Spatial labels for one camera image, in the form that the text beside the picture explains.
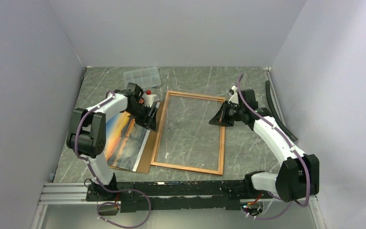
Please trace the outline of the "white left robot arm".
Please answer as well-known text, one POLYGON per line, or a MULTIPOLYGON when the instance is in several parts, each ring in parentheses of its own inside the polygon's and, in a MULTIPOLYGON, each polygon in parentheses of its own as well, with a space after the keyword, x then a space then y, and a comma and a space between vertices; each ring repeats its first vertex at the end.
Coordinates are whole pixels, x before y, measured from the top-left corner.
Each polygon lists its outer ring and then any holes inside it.
POLYGON ((100 185, 98 193, 111 200, 117 195, 116 175, 105 158, 106 123, 122 113, 127 113, 136 124, 156 131, 157 105, 144 98, 144 90, 135 83, 127 84, 123 90, 108 91, 105 99, 89 108, 74 109, 66 145, 78 159, 84 161, 94 184, 100 185))

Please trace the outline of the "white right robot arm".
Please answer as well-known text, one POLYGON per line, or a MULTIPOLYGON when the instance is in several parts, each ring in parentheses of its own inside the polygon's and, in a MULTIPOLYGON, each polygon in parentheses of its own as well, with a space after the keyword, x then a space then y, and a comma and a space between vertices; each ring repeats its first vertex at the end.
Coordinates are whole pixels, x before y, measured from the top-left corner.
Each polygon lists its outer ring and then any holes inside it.
POLYGON ((243 192, 254 198, 261 191, 276 194, 284 202, 305 199, 319 192, 319 160, 301 150, 281 129, 270 111, 258 106, 252 89, 239 90, 233 86, 231 97, 224 101, 209 120, 210 125, 232 127, 242 122, 259 135, 280 164, 278 173, 255 171, 245 175, 243 192))

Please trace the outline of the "wooden picture frame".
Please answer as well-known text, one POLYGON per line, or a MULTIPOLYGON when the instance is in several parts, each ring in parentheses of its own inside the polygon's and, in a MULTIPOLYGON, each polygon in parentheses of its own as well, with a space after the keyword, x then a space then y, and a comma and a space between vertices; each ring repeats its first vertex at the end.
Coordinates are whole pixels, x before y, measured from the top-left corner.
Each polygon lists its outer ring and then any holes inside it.
POLYGON ((225 102, 225 98, 219 96, 211 96, 211 95, 204 95, 204 94, 195 94, 195 93, 188 93, 188 92, 178 92, 178 91, 167 91, 165 100, 163 103, 163 110, 161 112, 160 122, 158 125, 158 131, 155 138, 154 148, 152 152, 152 158, 150 165, 155 167, 164 167, 164 168, 171 168, 183 171, 190 171, 190 172, 198 172, 204 174, 211 174, 211 175, 218 175, 221 176, 224 174, 224 150, 225 150, 225 128, 220 127, 220 139, 219 139, 219 154, 218 154, 218 168, 216 170, 205 169, 205 168, 197 168, 197 167, 189 167, 189 166, 182 166, 182 165, 175 165, 175 164, 167 164, 157 162, 158 151, 160 147, 161 137, 164 122, 167 115, 167 108, 169 105, 169 100, 172 96, 182 97, 182 98, 190 98, 190 99, 199 99, 204 101, 214 101, 223 104, 225 102))

